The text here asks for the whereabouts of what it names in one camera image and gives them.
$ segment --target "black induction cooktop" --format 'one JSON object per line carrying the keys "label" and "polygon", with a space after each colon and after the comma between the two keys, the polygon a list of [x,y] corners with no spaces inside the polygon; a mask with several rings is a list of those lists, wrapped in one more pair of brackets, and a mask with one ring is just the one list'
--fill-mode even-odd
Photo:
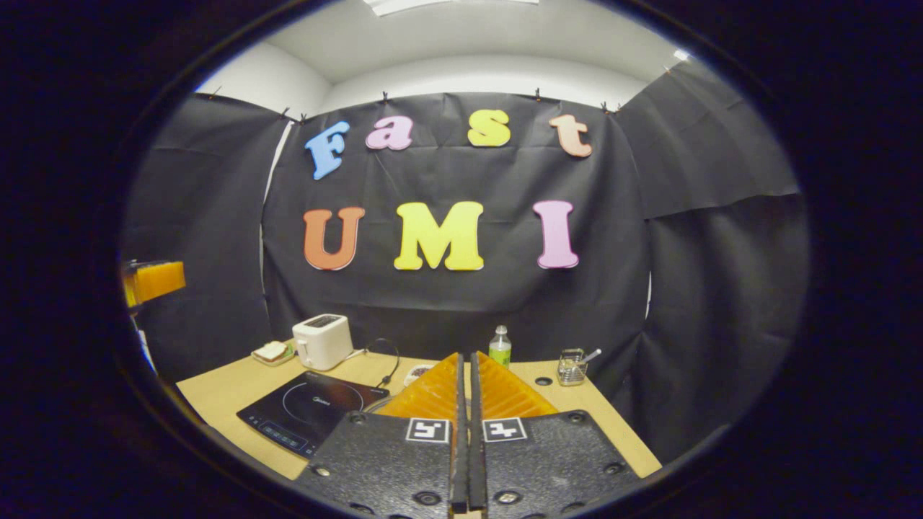
{"label": "black induction cooktop", "polygon": [[361,411],[388,390],[306,371],[237,412],[263,436],[310,457],[349,411]]}

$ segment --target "ceiling light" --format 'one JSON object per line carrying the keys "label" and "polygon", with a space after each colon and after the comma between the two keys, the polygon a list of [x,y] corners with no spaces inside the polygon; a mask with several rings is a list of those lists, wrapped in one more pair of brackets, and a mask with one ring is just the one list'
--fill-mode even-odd
{"label": "ceiling light", "polygon": [[[429,6],[431,4],[442,4],[444,2],[463,2],[465,0],[364,0],[366,4],[372,7],[376,15],[383,17],[399,11],[405,11],[419,6]],[[502,0],[515,2],[517,4],[538,4],[538,0]]]}

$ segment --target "yellow object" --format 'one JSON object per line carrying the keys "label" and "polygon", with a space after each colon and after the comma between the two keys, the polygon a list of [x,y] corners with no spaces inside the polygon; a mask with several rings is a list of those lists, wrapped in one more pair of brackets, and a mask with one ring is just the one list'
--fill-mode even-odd
{"label": "yellow object", "polygon": [[457,202],[440,226],[423,202],[401,204],[397,210],[403,218],[401,255],[394,260],[394,268],[399,271],[417,271],[423,267],[423,260],[416,254],[419,244],[431,269],[439,266],[446,248],[451,245],[446,258],[447,269],[481,270],[484,268],[484,259],[477,254],[477,218],[482,212],[484,206],[477,202]]}
{"label": "yellow object", "polygon": [[154,297],[186,286],[182,261],[131,265],[122,274],[128,307],[136,307]]}
{"label": "yellow object", "polygon": [[503,146],[509,142],[509,115],[503,110],[478,110],[468,117],[468,141],[474,146]]}
{"label": "yellow object", "polygon": [[557,409],[512,371],[477,352],[481,376],[482,419],[554,415]]}
{"label": "yellow object", "polygon": [[439,361],[381,407],[378,414],[401,418],[450,420],[452,425],[456,426],[458,357],[458,354],[453,353]]}

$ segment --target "yellow letter m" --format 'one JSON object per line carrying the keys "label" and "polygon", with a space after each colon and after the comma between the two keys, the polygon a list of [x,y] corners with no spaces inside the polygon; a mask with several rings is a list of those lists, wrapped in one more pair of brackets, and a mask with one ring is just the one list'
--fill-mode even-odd
{"label": "yellow letter m", "polygon": [[477,255],[477,217],[484,206],[477,202],[458,202],[449,210],[442,225],[433,219],[433,213],[422,202],[410,202],[398,207],[403,218],[401,255],[394,260],[400,271],[418,271],[423,260],[416,254],[420,244],[429,268],[435,269],[442,261],[446,248],[451,245],[446,268],[450,271],[479,271],[484,259]]}

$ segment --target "power cord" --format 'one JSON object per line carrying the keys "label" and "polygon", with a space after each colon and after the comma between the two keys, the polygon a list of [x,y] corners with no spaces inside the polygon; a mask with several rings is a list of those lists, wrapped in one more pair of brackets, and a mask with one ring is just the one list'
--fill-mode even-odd
{"label": "power cord", "polygon": [[379,382],[375,386],[377,388],[380,388],[381,386],[387,384],[388,382],[391,382],[391,377],[394,376],[394,372],[398,370],[398,365],[400,365],[401,363],[401,352],[398,351],[398,346],[390,339],[385,339],[384,337],[378,337],[376,340],[372,341],[371,343],[369,343],[368,346],[366,346],[366,351],[370,351],[369,349],[370,346],[374,344],[378,344],[379,341],[388,343],[391,346],[391,349],[394,350],[394,356],[396,357],[396,359],[394,361],[394,369],[391,370],[391,373],[382,377],[381,382]]}

